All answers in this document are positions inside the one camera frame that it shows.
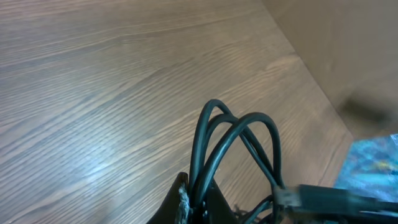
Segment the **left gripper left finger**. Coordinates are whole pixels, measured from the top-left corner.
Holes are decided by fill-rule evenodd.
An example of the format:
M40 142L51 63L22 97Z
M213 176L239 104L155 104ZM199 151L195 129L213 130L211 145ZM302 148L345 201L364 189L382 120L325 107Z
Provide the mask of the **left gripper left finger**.
M147 224L187 224L190 216L187 185L188 174L178 173L161 206Z

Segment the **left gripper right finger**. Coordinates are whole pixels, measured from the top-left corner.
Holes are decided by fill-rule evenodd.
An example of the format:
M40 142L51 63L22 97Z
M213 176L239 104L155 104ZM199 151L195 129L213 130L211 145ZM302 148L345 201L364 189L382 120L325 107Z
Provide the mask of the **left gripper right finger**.
M238 219L214 180L206 193L205 205L204 223L238 224Z

